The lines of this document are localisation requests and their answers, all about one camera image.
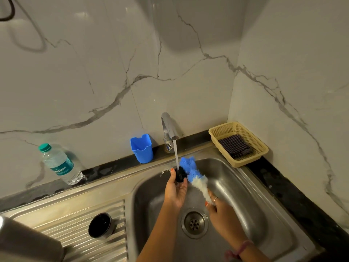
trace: left hand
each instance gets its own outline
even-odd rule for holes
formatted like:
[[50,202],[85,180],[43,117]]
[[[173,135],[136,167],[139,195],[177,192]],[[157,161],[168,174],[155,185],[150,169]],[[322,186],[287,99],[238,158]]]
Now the left hand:
[[164,204],[170,204],[177,208],[179,211],[184,204],[185,195],[187,194],[188,180],[184,179],[183,183],[175,185],[176,171],[171,168],[171,177],[167,181],[165,188]]

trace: stainless steel sink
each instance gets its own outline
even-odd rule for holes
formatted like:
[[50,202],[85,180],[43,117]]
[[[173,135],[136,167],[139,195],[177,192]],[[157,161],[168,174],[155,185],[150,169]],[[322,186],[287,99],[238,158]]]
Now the stainless steel sink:
[[[179,156],[195,157],[209,188],[235,208],[247,235],[268,257],[298,261],[318,253],[248,168],[232,168],[211,143]],[[166,170],[175,164],[174,157],[150,162],[2,215],[59,239],[67,250],[65,261],[135,261],[159,214],[169,178]],[[117,224],[104,241],[87,233],[89,222],[101,212],[110,213]],[[223,261],[230,247],[216,233],[202,194],[192,186],[176,226],[175,261]]]
[[[237,211],[245,232],[257,246],[263,248],[273,245],[277,252],[269,254],[272,258],[280,257],[297,246],[291,229],[282,220],[277,219],[275,213],[268,209],[263,201],[258,200],[255,191],[243,184],[237,170],[221,158],[206,158],[197,160],[196,163],[200,172],[207,176],[209,188]],[[142,250],[155,225],[169,176],[169,172],[159,173],[142,183],[135,193],[134,226],[138,251]],[[189,225],[189,228],[182,225],[188,213],[194,214],[194,218],[190,219],[194,224]],[[174,261],[223,260],[224,252],[231,247],[215,231],[209,218],[205,221],[207,217],[209,215],[202,194],[189,185],[186,201],[176,224],[178,236]],[[199,229],[205,227],[207,231],[199,238],[191,237],[191,234],[196,235]]]

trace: grey marble veins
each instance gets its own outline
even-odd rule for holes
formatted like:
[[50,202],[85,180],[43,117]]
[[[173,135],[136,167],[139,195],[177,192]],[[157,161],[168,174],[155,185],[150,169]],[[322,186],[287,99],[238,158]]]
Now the grey marble veins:
[[[159,69],[158,69],[158,72],[157,72],[157,75],[156,77],[155,76],[152,76],[152,75],[143,75],[143,74],[139,74],[137,75],[133,81],[131,83],[129,83],[129,80],[126,76],[126,79],[125,79],[125,82],[124,82],[124,85],[123,85],[123,89],[115,96],[115,99],[114,101],[107,105],[107,106],[104,106],[104,107],[101,107],[101,108],[98,108],[98,109],[93,109],[91,112],[93,113],[93,115],[85,120],[85,121],[82,121],[82,122],[77,122],[77,123],[73,123],[73,124],[70,124],[70,125],[66,125],[66,126],[59,126],[59,127],[50,127],[48,129],[44,129],[44,130],[34,130],[34,131],[29,131],[29,130],[10,130],[10,131],[2,131],[0,132],[0,134],[6,134],[6,133],[11,133],[11,132],[24,132],[24,133],[40,133],[40,134],[50,134],[50,133],[56,133],[56,132],[61,132],[61,131],[64,131],[64,130],[72,130],[72,129],[75,129],[75,128],[81,128],[81,127],[84,127],[86,125],[89,125],[90,123],[93,123],[95,122],[96,120],[100,119],[101,117],[103,117],[105,114],[107,114],[108,112],[110,112],[112,109],[114,109],[117,105],[119,105],[121,103],[121,100],[123,99],[123,97],[129,92],[129,90],[131,89],[131,87],[137,83],[138,81],[140,80],[143,80],[143,79],[156,79],[156,80],[159,80],[159,81],[174,81],[174,80],[177,80],[178,78],[184,76],[186,73],[188,73],[195,65],[197,65],[198,63],[200,63],[201,61],[205,61],[205,60],[212,60],[212,59],[218,59],[218,58],[222,58],[222,59],[225,59],[226,63],[227,63],[227,67],[234,73],[234,75],[238,75],[239,73],[245,75],[248,79],[250,79],[251,81],[253,81],[254,83],[256,83],[257,85],[259,86],[262,86],[263,89],[274,99],[274,101],[276,102],[278,108],[288,117],[290,118],[292,121],[294,121],[303,131],[305,131],[310,138],[312,138],[314,140],[314,142],[316,143],[317,147],[318,147],[318,152],[319,154],[321,155],[321,157],[323,158],[324,160],[324,163],[325,163],[325,166],[327,168],[327,183],[325,185],[325,192],[331,197],[331,199],[339,206],[342,208],[343,211],[345,211],[345,213],[348,215],[349,217],[349,211],[347,210],[347,208],[345,207],[345,205],[343,204],[342,200],[336,195],[334,194],[333,192],[333,189],[332,189],[332,181],[334,180],[335,178],[335,174],[332,170],[332,167],[331,167],[331,164],[330,162],[328,161],[328,158],[323,150],[323,148],[321,147],[321,144],[320,142],[315,138],[315,136],[309,131],[308,129],[308,125],[307,123],[302,119],[300,113],[298,112],[298,110],[292,106],[285,98],[285,96],[283,95],[282,91],[281,91],[281,88],[278,84],[278,81],[277,79],[275,78],[267,78],[266,76],[264,75],[256,75],[254,73],[252,73],[251,71],[249,71],[247,69],[247,67],[245,65],[243,66],[234,66],[229,57],[225,56],[225,55],[219,55],[219,56],[211,56],[209,55],[208,53],[204,52],[203,48],[202,48],[202,45],[201,45],[201,42],[200,42],[200,38],[199,38],[199,34],[198,32],[195,30],[195,28],[188,22],[186,22],[182,17],[181,15],[179,14],[178,10],[177,10],[177,15],[178,15],[178,18],[185,24],[187,25],[188,27],[190,27],[197,35],[197,39],[198,39],[198,46],[200,48],[200,51],[203,55],[203,58],[201,60],[199,60],[198,62],[196,62],[195,64],[193,64],[188,70],[186,70],[181,76],[177,77],[177,78],[174,78],[174,79],[171,79],[171,78],[168,78],[168,79],[160,79],[159,78]],[[53,48],[57,48],[59,46],[60,43],[64,42],[70,46],[72,46],[73,50],[75,51],[81,65],[84,67],[84,70],[85,70],[85,73],[86,73],[86,77],[89,81],[89,84],[91,86],[91,82],[89,80],[89,77],[88,77],[88,72],[85,68],[85,66],[83,65],[77,51],[75,50],[75,48],[73,47],[73,45],[67,41],[67,40],[64,40],[64,39],[60,39],[58,40],[55,44],[50,42],[47,38],[45,39],[47,43],[49,43]],[[162,48],[162,43],[160,41],[160,49],[159,49],[159,54],[158,54],[158,65],[159,65],[159,58],[160,58],[160,53],[161,53],[161,48]],[[130,58],[129,60],[129,65],[128,65],[128,69],[126,70],[125,74],[127,75],[128,71],[129,71],[129,68],[130,68],[130,64],[131,64],[131,61],[133,59],[133,57],[135,56],[136,54],[136,51],[137,51],[137,48],[135,48],[134,50],[134,53],[132,55],[132,57]],[[266,83],[264,83],[262,81],[262,79],[266,80],[266,81],[269,81],[269,80],[273,80],[277,86],[275,88],[270,88]],[[41,179],[43,176],[42,173],[40,173],[40,175],[33,181],[29,182],[26,187],[30,187],[33,185],[33,183],[37,182],[37,180]]]

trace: bottle cap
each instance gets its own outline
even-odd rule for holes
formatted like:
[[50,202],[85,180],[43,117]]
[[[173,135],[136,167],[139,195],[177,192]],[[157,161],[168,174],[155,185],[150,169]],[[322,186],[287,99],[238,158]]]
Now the bottle cap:
[[44,144],[39,146],[39,151],[42,153],[46,153],[49,150],[51,150],[51,148],[52,148],[51,145],[49,145],[48,143],[44,143]]

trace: checkered cloth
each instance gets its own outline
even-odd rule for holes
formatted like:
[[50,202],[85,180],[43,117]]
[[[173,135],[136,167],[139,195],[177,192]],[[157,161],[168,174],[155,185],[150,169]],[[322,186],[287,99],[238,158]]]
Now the checkered cloth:
[[239,134],[221,139],[218,142],[233,158],[241,157],[253,152],[252,148],[248,146]]

